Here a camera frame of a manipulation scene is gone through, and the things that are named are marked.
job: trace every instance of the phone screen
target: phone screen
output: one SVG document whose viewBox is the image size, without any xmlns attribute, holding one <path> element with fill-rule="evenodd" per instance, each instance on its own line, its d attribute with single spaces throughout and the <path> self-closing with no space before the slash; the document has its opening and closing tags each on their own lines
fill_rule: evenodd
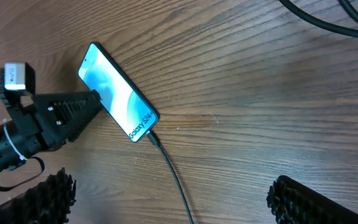
<svg viewBox="0 0 358 224">
<path fill-rule="evenodd" d="M 127 82 L 123 71 L 105 55 L 100 46 L 89 45 L 78 75 L 90 90 L 96 90 L 101 103 L 133 141 L 137 142 L 158 121 L 145 99 Z"/>
</svg>

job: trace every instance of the smartphone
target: smartphone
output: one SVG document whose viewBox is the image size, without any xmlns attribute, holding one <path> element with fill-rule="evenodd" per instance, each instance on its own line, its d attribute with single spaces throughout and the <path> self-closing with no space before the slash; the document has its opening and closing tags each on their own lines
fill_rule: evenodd
<svg viewBox="0 0 358 224">
<path fill-rule="evenodd" d="M 157 123 L 157 110 L 101 44 L 89 45 L 78 75 L 100 94 L 102 105 L 131 141 L 139 141 Z"/>
</svg>

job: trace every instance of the wooden table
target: wooden table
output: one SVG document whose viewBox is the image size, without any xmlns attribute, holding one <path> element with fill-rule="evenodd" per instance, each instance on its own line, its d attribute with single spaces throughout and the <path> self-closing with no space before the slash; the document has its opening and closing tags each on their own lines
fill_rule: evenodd
<svg viewBox="0 0 358 224">
<path fill-rule="evenodd" d="M 358 27 L 336 0 L 296 3 Z M 275 223 L 265 198 L 282 174 L 358 213 L 358 39 L 277 0 L 0 0 L 0 67 L 29 62 L 37 93 L 86 90 L 77 69 L 92 40 L 161 113 L 155 132 L 198 223 Z M 78 181 L 70 223 L 188 223 L 159 152 L 131 143 L 106 112 L 40 156 L 44 175 L 0 204 L 66 167 Z M 3 172 L 0 184 L 37 169 Z"/>
</svg>

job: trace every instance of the black wire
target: black wire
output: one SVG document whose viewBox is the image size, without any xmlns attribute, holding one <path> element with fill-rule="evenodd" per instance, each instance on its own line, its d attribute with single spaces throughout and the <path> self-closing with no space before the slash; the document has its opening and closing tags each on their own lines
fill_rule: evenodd
<svg viewBox="0 0 358 224">
<path fill-rule="evenodd" d="M 349 0 L 339 0 L 339 3 L 345 9 L 350 17 L 352 17 L 356 22 L 358 22 L 358 12 L 349 2 Z"/>
<path fill-rule="evenodd" d="M 157 135 L 153 132 L 153 131 L 149 131 L 147 133 L 147 137 L 150 140 L 150 142 L 157 148 L 159 149 L 159 151 L 161 152 L 162 157 L 164 158 L 165 162 L 167 163 L 169 169 L 171 170 L 171 173 L 173 175 L 173 178 L 175 179 L 175 182 L 177 183 L 180 195 L 181 195 L 181 199 L 183 200 L 183 203 L 185 204 L 185 208 L 186 208 L 186 212 L 189 218 L 189 221 L 191 224 L 194 224 L 193 218 L 191 217 L 191 212 L 190 212 L 190 208 L 189 205 L 187 204 L 186 201 L 186 196 L 185 193 L 183 192 L 183 189 L 180 185 L 179 182 L 179 178 L 175 172 L 175 170 L 173 169 L 173 166 L 171 165 L 171 162 L 169 161 L 169 158 L 167 156 L 167 153 L 165 152 L 164 147 L 162 146 L 160 140 L 158 139 Z"/>
<path fill-rule="evenodd" d="M 287 9 L 289 9 L 292 13 L 300 17 L 306 22 L 309 22 L 310 24 L 313 24 L 317 27 L 320 27 L 322 29 L 335 32 L 337 34 L 347 35 L 350 37 L 358 37 L 358 30 L 356 29 L 350 29 L 347 27 L 341 27 L 335 24 L 331 24 L 328 22 L 324 22 L 321 19 L 317 19 L 314 16 L 309 15 L 305 11 L 302 11 L 299 7 L 294 5 L 289 0 L 279 0 Z"/>
</svg>

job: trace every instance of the phone bezel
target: phone bezel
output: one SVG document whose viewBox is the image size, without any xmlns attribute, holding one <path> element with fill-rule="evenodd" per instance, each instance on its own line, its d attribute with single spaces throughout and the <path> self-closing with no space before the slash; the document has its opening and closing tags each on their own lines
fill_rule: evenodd
<svg viewBox="0 0 358 224">
<path fill-rule="evenodd" d="M 136 94 L 138 94 L 138 96 L 141 98 L 141 100 L 143 100 L 143 102 L 153 111 L 153 113 L 156 116 L 156 120 L 155 122 L 145 131 L 145 133 L 143 135 L 141 135 L 141 137 L 137 140 L 137 141 L 133 141 L 128 135 L 127 137 L 129 138 L 129 140 L 131 140 L 134 143 L 139 142 L 148 131 L 150 131 L 156 124 L 157 122 L 160 120 L 160 113 L 157 111 L 157 109 L 155 109 L 155 107 L 153 106 L 153 104 L 146 98 L 145 95 L 143 95 L 143 93 L 138 89 L 138 87 L 135 85 L 135 83 L 129 78 L 129 76 L 123 71 L 123 69 L 118 65 L 118 63 L 111 57 L 111 55 L 109 54 L 109 52 L 103 48 L 103 46 L 99 43 L 99 42 L 91 42 L 88 46 L 88 48 L 86 49 L 86 52 L 84 54 L 84 57 L 81 61 L 81 64 L 84 62 L 84 59 L 86 57 L 86 53 L 89 51 L 89 48 L 91 47 L 91 45 L 94 44 L 99 50 L 100 52 L 107 58 L 107 60 L 111 63 L 111 65 L 117 70 L 117 72 L 121 75 L 122 78 L 125 79 L 125 81 L 129 84 L 129 86 L 136 92 Z M 113 116 L 110 114 L 110 112 L 104 108 L 108 114 L 113 118 Z M 119 125 L 119 123 L 116 121 L 115 118 L 113 118 L 113 120 L 118 124 L 118 126 L 122 129 L 122 131 L 127 134 L 123 128 Z"/>
</svg>

